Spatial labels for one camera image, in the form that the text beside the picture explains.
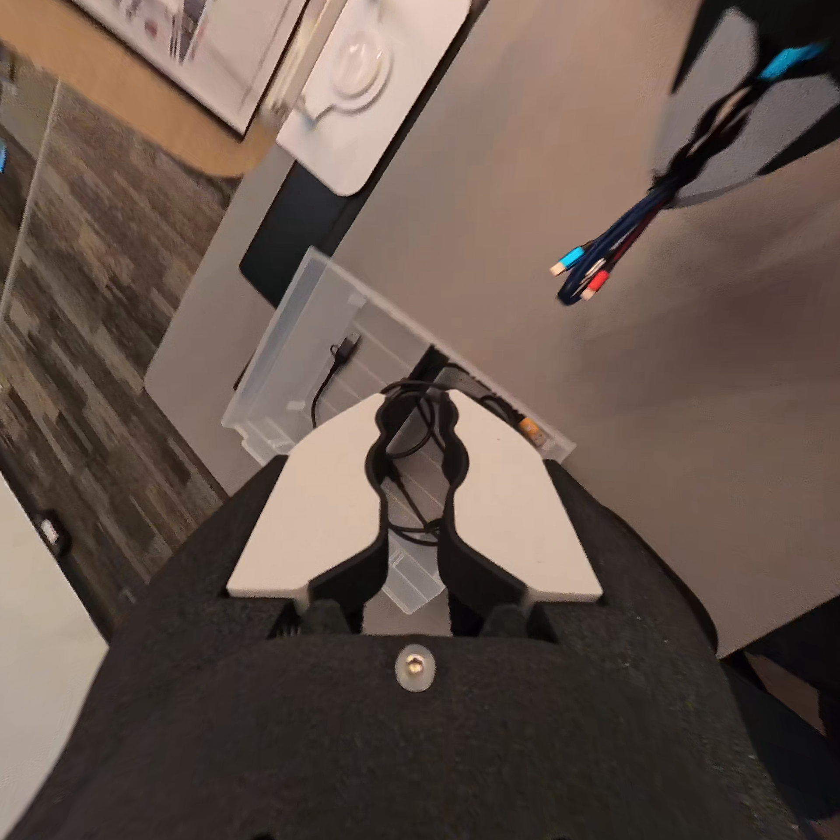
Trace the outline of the clear plastic bin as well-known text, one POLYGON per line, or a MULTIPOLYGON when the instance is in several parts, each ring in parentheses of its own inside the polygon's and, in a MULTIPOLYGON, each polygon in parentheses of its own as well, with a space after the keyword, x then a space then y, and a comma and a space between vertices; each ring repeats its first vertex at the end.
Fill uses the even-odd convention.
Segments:
MULTIPOLYGON (((318 424, 392 381, 431 379, 474 399, 492 394, 495 400, 488 400, 488 407, 501 413, 504 401, 514 414, 532 421, 541 457, 562 463, 574 451, 575 443, 448 343, 309 247, 221 420, 221 426, 239 434, 242 449, 259 466, 286 456, 311 433, 312 399, 331 369, 332 347, 346 336, 359 340, 316 400, 318 424)), ((425 520, 442 513, 446 481, 441 463, 441 449, 431 437, 396 460, 402 486, 425 520)), ((395 610, 408 616, 444 591, 434 546, 421 547, 389 531, 388 551, 388 576, 372 604, 382 606, 388 597, 395 610)))

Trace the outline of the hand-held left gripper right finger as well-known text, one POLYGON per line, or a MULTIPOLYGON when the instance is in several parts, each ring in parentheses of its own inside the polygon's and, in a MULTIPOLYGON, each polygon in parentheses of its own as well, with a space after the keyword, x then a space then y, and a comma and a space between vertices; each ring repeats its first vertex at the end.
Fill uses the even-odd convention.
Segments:
POLYGON ((478 636, 494 611, 528 623, 538 604, 595 604, 604 596, 541 457, 498 414, 461 391, 438 404, 448 489, 436 567, 452 636, 478 636))

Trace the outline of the instruction poster board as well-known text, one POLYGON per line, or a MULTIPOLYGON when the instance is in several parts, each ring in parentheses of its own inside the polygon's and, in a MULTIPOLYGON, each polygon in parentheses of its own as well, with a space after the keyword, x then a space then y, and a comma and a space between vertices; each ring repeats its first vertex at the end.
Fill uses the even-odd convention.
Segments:
POLYGON ((1 43, 179 163, 242 176, 308 1, 1 1, 1 43))

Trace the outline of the dark flat desk mat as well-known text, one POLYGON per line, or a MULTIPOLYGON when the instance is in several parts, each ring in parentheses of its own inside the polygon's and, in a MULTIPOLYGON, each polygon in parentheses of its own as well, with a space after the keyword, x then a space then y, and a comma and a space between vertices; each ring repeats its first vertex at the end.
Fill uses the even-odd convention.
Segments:
POLYGON ((294 163, 239 261, 241 276, 276 309, 306 250, 332 256, 368 193, 335 194, 294 163))

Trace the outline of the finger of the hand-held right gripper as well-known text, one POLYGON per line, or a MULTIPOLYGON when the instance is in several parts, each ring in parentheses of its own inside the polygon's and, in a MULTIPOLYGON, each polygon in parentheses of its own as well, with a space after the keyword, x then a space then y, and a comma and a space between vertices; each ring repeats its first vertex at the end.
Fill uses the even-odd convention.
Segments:
POLYGON ((772 84, 734 126, 734 137, 709 153, 696 176, 672 199, 672 209, 699 204, 755 180, 781 153, 838 107, 832 79, 789 79, 772 84))
MULTIPOLYGON (((721 10, 702 4, 691 37, 698 40, 698 49, 686 47, 679 77, 665 104, 654 153, 654 183, 668 183, 679 176, 684 183, 691 181, 709 153, 729 144, 734 126, 755 104, 746 106, 741 116, 731 107, 726 111, 732 117, 729 129, 716 139, 709 136, 718 126, 719 109, 732 96, 738 94, 736 104, 746 103, 746 83, 758 60, 752 20, 734 4, 724 4, 721 10)), ((761 89, 758 99, 769 87, 761 89)))

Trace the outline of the thin black cable small plug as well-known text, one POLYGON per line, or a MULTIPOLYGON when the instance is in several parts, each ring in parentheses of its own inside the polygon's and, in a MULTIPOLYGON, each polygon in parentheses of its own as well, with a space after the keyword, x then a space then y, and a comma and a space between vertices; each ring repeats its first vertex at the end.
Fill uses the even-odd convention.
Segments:
POLYGON ((339 343, 334 343, 329 347, 331 354, 331 364, 325 377, 316 387, 311 401, 309 401, 309 424, 312 429, 316 427, 316 410, 319 404, 319 399, 322 397, 325 389, 329 386, 331 380, 341 373, 341 370, 351 361, 352 356, 355 354, 359 344, 359 334, 358 333, 348 333, 339 343))

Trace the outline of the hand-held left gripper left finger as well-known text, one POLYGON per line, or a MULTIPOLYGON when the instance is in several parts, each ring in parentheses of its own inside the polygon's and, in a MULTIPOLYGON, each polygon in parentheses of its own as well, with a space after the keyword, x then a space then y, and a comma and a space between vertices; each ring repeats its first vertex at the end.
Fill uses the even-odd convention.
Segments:
POLYGON ((235 599, 279 599, 304 619, 332 603, 349 633, 388 573, 385 396, 372 394, 296 443, 225 583, 235 599))

